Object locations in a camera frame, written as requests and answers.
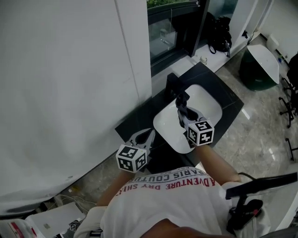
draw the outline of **white bin lid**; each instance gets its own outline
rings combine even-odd
[[[274,55],[263,45],[247,46],[247,48],[270,78],[279,84],[279,64]]]

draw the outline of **tile floor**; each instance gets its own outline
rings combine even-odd
[[[251,42],[251,45],[256,44],[264,45],[265,41],[259,36]],[[284,139],[288,137],[293,146],[297,145],[298,124],[294,120],[292,127],[287,129],[287,115],[279,115],[279,111],[284,111],[278,100],[280,96],[285,97],[282,85],[252,92],[241,83],[238,70],[244,50],[216,72],[244,102],[244,107],[214,149],[238,172],[246,172],[256,178],[283,174],[290,164],[290,152]],[[286,72],[286,64],[280,64],[280,74],[285,76]],[[71,192],[67,189],[62,194],[96,202],[118,172],[112,156],[78,180]],[[94,206],[80,199],[78,201],[87,210]]]

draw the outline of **white sink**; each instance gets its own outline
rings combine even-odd
[[[199,110],[215,126],[223,115],[219,103],[201,86],[191,85],[186,93],[190,96],[187,106]],[[154,128],[178,153],[187,154],[193,150],[183,135],[185,129],[179,125],[178,112],[173,100],[153,120]]]

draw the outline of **white t-shirt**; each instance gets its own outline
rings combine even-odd
[[[226,185],[194,167],[134,178],[108,207],[92,208],[74,237],[140,238],[166,218],[206,234],[229,235],[232,201],[225,199]]]

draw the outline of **black countertop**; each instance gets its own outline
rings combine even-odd
[[[230,127],[244,104],[219,77],[201,62],[181,75],[179,79],[185,84],[182,90],[193,84],[198,84],[220,104],[223,115],[215,125],[214,138],[210,145],[213,147]],[[128,141],[133,133],[142,129],[153,128],[154,117],[169,103],[170,101],[165,99],[164,90],[162,90],[155,97],[149,99],[130,113],[125,121],[116,128],[116,131],[124,141]],[[151,173],[158,173],[182,166],[193,166],[193,156],[192,152],[188,154],[177,153],[156,132],[150,153],[152,160],[147,165],[147,168]]]

